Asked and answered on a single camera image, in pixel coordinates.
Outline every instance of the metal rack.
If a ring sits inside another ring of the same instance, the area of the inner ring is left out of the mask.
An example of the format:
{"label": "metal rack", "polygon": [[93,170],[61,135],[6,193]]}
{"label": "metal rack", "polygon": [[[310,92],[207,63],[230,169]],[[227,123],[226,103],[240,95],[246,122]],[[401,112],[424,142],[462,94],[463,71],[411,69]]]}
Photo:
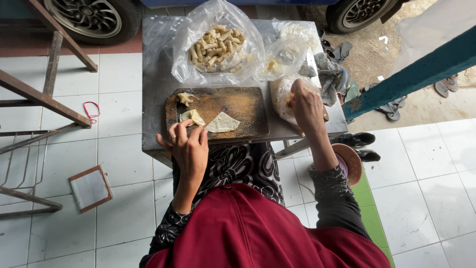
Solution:
{"label": "metal rack", "polygon": [[[46,72],[45,85],[43,87],[43,92],[40,92],[32,88],[31,86],[23,83],[22,81],[18,80],[17,78],[9,75],[8,73],[0,70],[0,86],[26,98],[26,100],[1,100],[0,107],[43,106],[45,108],[52,110],[55,113],[58,113],[72,120],[73,123],[68,124],[64,127],[55,129],[55,130],[51,130],[51,131],[35,130],[35,131],[0,133],[0,136],[14,136],[13,144],[0,148],[0,155],[10,152],[7,175],[5,177],[5,181],[0,185],[0,194],[5,194],[8,196],[24,199],[26,201],[31,201],[31,202],[49,206],[49,208],[2,213],[0,214],[0,219],[6,218],[6,217],[24,216],[24,215],[31,215],[31,214],[38,214],[38,213],[51,213],[51,212],[59,211],[63,208],[63,205],[61,204],[34,196],[36,185],[40,184],[43,181],[43,174],[41,175],[40,181],[37,183],[35,182],[33,186],[21,187],[25,182],[25,178],[27,174],[31,144],[45,138],[47,139],[46,143],[48,143],[48,137],[59,134],[71,128],[79,128],[79,127],[91,128],[91,121],[88,118],[62,105],[61,103],[53,100],[52,98],[53,89],[54,89],[55,80],[56,80],[56,73],[58,70],[58,62],[60,60],[61,46],[63,44],[63,41],[65,41],[65,44],[68,46],[68,48],[86,65],[87,69],[90,72],[98,71],[98,66],[87,56],[87,54],[68,35],[68,33],[64,31],[64,29],[55,21],[55,19],[38,2],[38,0],[22,0],[22,2],[26,7],[30,9],[32,13],[38,16],[38,18],[42,21],[42,23],[46,26],[48,30],[53,32],[53,40],[52,40],[51,48],[48,53],[49,58],[48,58],[48,68]],[[16,143],[17,137],[20,135],[30,135],[30,138]],[[8,181],[8,176],[10,173],[10,167],[11,167],[14,150],[25,147],[25,146],[28,146],[28,152],[27,152],[27,161],[25,164],[25,171],[23,174],[22,182],[15,188],[4,187],[4,185],[6,185]],[[30,195],[30,194],[26,194],[19,191],[20,189],[26,189],[26,188],[33,188],[33,193]]]}

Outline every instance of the woman's left hand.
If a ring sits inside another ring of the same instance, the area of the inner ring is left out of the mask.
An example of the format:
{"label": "woman's left hand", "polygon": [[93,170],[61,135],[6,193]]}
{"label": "woman's left hand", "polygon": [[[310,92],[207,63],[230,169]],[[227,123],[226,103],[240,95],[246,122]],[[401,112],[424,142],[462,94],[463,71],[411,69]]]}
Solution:
{"label": "woman's left hand", "polygon": [[169,129],[172,143],[157,134],[157,142],[176,159],[180,168],[180,182],[172,201],[175,211],[186,214],[191,210],[191,202],[203,180],[208,162],[208,130],[199,126],[187,137],[187,125],[191,119],[173,124]]}

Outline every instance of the wheel rim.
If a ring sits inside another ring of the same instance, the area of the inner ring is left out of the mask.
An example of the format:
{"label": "wheel rim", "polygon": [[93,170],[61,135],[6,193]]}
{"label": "wheel rim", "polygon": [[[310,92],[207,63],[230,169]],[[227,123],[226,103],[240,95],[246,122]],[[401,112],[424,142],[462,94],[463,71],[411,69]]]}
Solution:
{"label": "wheel rim", "polygon": [[107,38],[122,26],[116,9],[107,0],[44,0],[46,9],[63,26],[82,35]]}
{"label": "wheel rim", "polygon": [[378,16],[390,0],[358,0],[344,15],[344,26],[359,27]]}

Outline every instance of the concrete ground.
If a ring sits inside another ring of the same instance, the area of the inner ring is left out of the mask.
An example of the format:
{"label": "concrete ground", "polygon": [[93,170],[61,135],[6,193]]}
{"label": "concrete ground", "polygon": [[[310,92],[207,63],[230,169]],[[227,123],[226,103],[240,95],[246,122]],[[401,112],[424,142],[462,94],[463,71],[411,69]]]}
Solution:
{"label": "concrete ground", "polygon": [[[329,33],[325,36],[332,47],[339,46],[343,41],[350,41],[354,48],[343,62],[342,66],[350,71],[351,79],[356,81],[360,88],[378,82],[377,77],[386,73],[400,52],[400,38],[393,26],[399,20],[421,14],[436,0],[416,0],[405,3],[389,21],[382,24],[376,21],[366,28],[348,34],[335,35]],[[316,25],[326,29],[325,6],[316,6],[316,11],[322,14]],[[388,36],[388,45],[379,41],[380,36]],[[476,67],[472,67],[458,75],[460,90],[450,93],[448,98],[438,95],[432,86],[427,86],[408,96],[405,107],[399,109],[401,119],[388,121],[383,113],[368,112],[349,125],[349,132],[371,131],[394,127],[429,124],[451,120],[475,118],[476,107]]]}

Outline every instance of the teal metal beam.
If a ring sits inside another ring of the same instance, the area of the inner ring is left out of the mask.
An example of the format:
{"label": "teal metal beam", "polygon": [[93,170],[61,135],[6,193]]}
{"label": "teal metal beam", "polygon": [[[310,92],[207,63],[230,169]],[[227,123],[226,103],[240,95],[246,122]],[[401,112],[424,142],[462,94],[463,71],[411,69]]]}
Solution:
{"label": "teal metal beam", "polygon": [[356,118],[474,65],[476,26],[343,104],[344,115],[346,119]]}

